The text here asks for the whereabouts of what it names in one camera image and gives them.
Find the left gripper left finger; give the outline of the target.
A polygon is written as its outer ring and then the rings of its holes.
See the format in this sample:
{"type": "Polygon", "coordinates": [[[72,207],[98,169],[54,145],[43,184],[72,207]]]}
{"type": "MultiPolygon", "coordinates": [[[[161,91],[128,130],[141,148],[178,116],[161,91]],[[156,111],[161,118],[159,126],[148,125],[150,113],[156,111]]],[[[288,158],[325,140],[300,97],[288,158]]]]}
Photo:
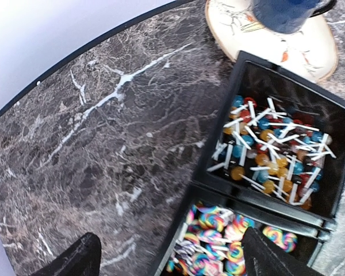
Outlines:
{"type": "Polygon", "coordinates": [[[101,241],[96,234],[87,232],[32,275],[99,275],[100,264],[101,241]]]}

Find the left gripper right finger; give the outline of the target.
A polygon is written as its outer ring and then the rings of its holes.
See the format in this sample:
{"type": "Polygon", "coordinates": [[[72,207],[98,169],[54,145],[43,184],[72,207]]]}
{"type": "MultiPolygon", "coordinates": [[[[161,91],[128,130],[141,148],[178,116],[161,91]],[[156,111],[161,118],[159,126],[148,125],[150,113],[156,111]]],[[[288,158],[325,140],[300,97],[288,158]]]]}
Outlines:
{"type": "Polygon", "coordinates": [[[256,228],[247,228],[241,243],[248,276],[322,276],[322,273],[286,253],[256,228]]]}

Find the black three-compartment candy tray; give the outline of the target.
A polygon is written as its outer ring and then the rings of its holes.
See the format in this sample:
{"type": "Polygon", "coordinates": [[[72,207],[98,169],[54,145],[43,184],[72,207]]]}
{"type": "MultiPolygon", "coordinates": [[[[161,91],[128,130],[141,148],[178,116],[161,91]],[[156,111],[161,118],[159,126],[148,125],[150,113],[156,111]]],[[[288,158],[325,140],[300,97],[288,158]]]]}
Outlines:
{"type": "Polygon", "coordinates": [[[247,275],[249,227],[312,268],[344,185],[345,100],[242,51],[148,274],[247,275]]]}

